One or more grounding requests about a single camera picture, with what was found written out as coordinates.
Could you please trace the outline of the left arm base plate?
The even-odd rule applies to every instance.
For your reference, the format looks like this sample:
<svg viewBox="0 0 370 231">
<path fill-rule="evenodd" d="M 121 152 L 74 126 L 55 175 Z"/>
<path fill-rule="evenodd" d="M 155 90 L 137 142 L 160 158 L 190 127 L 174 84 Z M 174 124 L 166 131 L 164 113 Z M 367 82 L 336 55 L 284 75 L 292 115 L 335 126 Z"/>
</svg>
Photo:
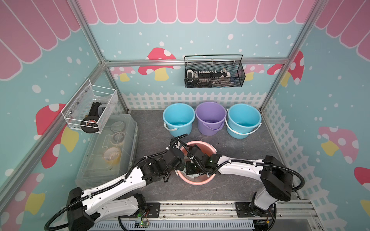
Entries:
<svg viewBox="0 0 370 231">
<path fill-rule="evenodd" d="M 145 207 L 140 207 L 133 215 L 121 216 L 121 218 L 159 218 L 160 208 L 160 203 L 147 203 Z"/>
</svg>

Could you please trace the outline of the left blue bucket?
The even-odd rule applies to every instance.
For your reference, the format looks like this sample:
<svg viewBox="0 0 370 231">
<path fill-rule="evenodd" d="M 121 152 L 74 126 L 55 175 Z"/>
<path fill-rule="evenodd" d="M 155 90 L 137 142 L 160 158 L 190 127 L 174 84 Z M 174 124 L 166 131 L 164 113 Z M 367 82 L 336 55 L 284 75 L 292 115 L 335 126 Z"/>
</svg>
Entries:
<svg viewBox="0 0 370 231">
<path fill-rule="evenodd" d="M 195 120 L 195 109 L 187 104 L 177 103 L 165 108 L 162 118 L 164 128 L 173 136 L 190 134 Z"/>
</svg>

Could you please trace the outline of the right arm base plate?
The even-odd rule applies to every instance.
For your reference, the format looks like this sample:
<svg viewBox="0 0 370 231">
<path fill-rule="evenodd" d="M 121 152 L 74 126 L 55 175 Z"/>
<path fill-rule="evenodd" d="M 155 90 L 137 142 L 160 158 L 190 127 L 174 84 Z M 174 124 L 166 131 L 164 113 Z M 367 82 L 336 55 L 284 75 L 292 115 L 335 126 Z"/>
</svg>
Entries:
<svg viewBox="0 0 370 231">
<path fill-rule="evenodd" d="M 267 210 L 260 209 L 252 202 L 236 202 L 238 218 L 273 218 L 276 208 L 272 204 Z"/>
</svg>

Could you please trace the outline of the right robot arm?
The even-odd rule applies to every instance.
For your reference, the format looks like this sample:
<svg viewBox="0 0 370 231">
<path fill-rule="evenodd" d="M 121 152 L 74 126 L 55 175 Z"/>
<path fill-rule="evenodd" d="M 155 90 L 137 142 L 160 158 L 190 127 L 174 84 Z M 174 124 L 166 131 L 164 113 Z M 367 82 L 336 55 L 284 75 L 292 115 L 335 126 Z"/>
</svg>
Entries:
<svg viewBox="0 0 370 231">
<path fill-rule="evenodd" d="M 236 175 L 262 182 L 263 188 L 254 193 L 245 212 L 252 217 L 262 217 L 272 211 L 277 201 L 291 200 L 293 174 L 275 157 L 262 160 L 243 160 L 213 154 L 208 156 L 197 145 L 185 148 L 190 162 L 186 163 L 186 174 L 202 176 Z"/>
</svg>

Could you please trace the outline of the purple bucket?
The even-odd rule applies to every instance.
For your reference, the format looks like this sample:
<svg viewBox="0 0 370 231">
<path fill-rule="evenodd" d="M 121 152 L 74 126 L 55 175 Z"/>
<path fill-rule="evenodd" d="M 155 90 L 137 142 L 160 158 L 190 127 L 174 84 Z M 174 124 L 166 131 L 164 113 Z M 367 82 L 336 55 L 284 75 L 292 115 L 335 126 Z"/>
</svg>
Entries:
<svg viewBox="0 0 370 231">
<path fill-rule="evenodd" d="M 206 136 L 213 136 L 225 124 L 226 109 L 216 102 L 204 102 L 196 107 L 198 130 Z"/>
</svg>

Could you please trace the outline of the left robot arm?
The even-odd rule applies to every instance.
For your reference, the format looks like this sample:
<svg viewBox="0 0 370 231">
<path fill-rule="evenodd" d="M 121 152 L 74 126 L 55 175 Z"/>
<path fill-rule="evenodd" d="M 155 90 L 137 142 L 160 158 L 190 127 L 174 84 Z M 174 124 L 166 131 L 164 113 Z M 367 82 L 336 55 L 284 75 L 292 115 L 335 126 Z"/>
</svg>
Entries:
<svg viewBox="0 0 370 231">
<path fill-rule="evenodd" d="M 151 183 L 161 181 L 173 171 L 185 167 L 185 154 L 178 148 L 141 158 L 128 172 L 100 186 L 69 192 L 66 206 L 70 231 L 87 231 L 103 217 L 103 206 Z"/>
</svg>

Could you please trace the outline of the right blue bucket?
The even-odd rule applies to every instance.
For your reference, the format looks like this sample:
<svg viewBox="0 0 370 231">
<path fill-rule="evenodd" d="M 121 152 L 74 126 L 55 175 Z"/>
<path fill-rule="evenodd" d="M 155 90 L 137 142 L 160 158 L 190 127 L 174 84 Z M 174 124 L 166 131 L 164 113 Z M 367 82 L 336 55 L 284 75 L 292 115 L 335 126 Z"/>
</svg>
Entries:
<svg viewBox="0 0 370 231">
<path fill-rule="evenodd" d="M 226 130 L 235 139 L 245 139 L 262 125 L 261 113 L 253 106 L 236 104 L 226 111 Z"/>
</svg>

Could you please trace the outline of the light green cloth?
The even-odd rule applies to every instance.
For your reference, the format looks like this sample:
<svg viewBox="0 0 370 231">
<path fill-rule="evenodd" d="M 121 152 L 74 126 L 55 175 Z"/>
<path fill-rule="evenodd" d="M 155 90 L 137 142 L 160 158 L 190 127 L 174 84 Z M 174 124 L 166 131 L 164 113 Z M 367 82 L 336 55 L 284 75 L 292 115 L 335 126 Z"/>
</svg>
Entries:
<svg viewBox="0 0 370 231">
<path fill-rule="evenodd" d="M 204 174 L 191 174 L 191 175 L 188 175 L 188 177 L 195 180 L 199 177 L 202 177 L 203 175 Z"/>
</svg>

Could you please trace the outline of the clear plastic storage box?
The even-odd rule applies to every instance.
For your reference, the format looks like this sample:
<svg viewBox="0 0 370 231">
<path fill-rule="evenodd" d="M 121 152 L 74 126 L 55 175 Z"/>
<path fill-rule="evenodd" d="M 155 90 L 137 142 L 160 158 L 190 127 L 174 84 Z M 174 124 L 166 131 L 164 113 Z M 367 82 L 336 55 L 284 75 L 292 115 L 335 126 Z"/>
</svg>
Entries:
<svg viewBox="0 0 370 231">
<path fill-rule="evenodd" d="M 86 150 L 75 183 L 83 190 L 127 173 L 135 161 L 138 126 L 130 114 L 113 115 Z"/>
</svg>

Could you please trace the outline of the black tape dispenser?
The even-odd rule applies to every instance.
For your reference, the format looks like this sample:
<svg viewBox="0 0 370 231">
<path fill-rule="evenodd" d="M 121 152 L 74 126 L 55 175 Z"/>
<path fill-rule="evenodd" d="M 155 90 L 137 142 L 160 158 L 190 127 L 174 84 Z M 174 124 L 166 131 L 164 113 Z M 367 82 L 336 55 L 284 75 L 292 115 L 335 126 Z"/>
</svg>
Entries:
<svg viewBox="0 0 370 231">
<path fill-rule="evenodd" d="M 81 129 L 85 133 L 98 133 L 100 131 L 99 125 L 98 125 L 98 120 L 102 113 L 105 110 L 105 105 L 100 102 L 93 102 L 89 113 L 85 116 L 85 118 L 82 120 L 80 123 Z"/>
</svg>

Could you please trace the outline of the blue bucket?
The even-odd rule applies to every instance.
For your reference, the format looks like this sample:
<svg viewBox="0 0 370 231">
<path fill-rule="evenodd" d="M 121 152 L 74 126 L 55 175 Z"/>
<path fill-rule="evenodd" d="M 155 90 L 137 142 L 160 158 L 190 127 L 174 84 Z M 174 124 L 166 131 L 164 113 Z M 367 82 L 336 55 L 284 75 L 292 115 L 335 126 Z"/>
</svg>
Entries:
<svg viewBox="0 0 370 231">
<path fill-rule="evenodd" d="M 162 118 L 164 128 L 173 136 L 190 134 L 195 120 L 195 109 L 187 104 L 177 103 L 165 108 Z"/>
<path fill-rule="evenodd" d="M 235 139 L 245 139 L 262 125 L 261 113 L 253 106 L 236 104 L 226 111 L 226 130 Z"/>
</svg>

